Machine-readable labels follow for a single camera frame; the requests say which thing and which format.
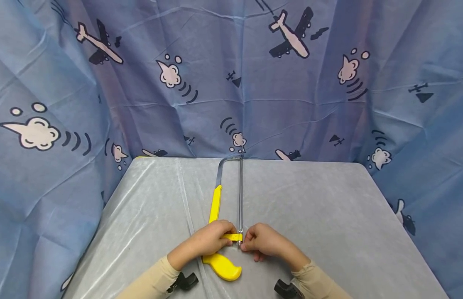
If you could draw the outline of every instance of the black clamp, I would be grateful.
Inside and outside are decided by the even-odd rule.
[[[295,297],[304,299],[303,293],[301,293],[294,284],[285,284],[281,279],[279,279],[274,285],[274,290],[284,299],[291,299]]]
[[[191,273],[190,276],[185,277],[183,272],[180,272],[180,274],[178,274],[177,280],[169,287],[167,292],[172,293],[176,287],[180,287],[181,290],[188,291],[191,290],[197,283],[198,278],[194,273]]]

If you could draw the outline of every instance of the beige sleeve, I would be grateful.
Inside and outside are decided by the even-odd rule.
[[[306,299],[351,299],[314,261],[304,266],[294,276],[291,283],[298,287]]]
[[[164,256],[123,290],[117,299],[164,299],[170,295],[167,290],[177,280],[178,274],[180,272]]]

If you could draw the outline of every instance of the hacksaw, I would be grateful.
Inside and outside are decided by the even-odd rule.
[[[238,160],[240,159],[240,201],[238,207],[239,213],[239,228],[238,233],[230,233],[223,235],[223,238],[238,241],[238,245],[241,244],[243,241],[243,155],[234,156],[234,157],[227,157],[220,161],[218,164],[218,172],[216,174],[216,185],[215,190],[213,191],[213,200],[211,202],[211,210],[210,210],[210,218],[208,223],[212,223],[212,221],[218,220],[218,216],[220,213],[220,204],[221,204],[221,189],[223,188],[221,185],[221,176],[223,173],[223,164],[226,161],[230,160]],[[237,280],[238,277],[241,275],[241,267],[235,266],[227,257],[224,255],[215,253],[213,255],[204,255],[202,256],[203,264],[208,264],[212,267],[213,271],[224,280],[234,281]]]

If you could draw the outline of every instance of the left hand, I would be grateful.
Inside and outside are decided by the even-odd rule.
[[[167,255],[169,263],[175,270],[181,271],[194,258],[212,255],[225,246],[231,246],[231,240],[222,238],[225,233],[237,233],[236,227],[228,220],[213,221],[173,249]]]
[[[237,233],[236,227],[228,220],[216,220],[197,230],[184,243],[194,250],[196,256],[212,255],[233,244],[231,240],[222,238],[225,233]]]

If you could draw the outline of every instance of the hand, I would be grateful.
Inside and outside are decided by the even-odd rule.
[[[294,272],[311,262],[290,240],[263,223],[257,223],[248,229],[241,250],[253,251],[256,262],[262,262],[266,255],[278,256],[284,259]]]
[[[222,238],[225,233],[237,233],[236,227],[228,220],[216,220],[197,230],[190,238],[173,249],[168,262],[177,271],[191,260],[202,255],[212,255],[233,242]]]
[[[196,256],[212,255],[233,242],[222,238],[225,233],[237,233],[236,227],[228,220],[216,220],[197,230],[185,242],[194,249]]]
[[[242,251],[254,251],[254,260],[262,262],[265,255],[279,256],[291,243],[268,224],[257,223],[246,232]]]

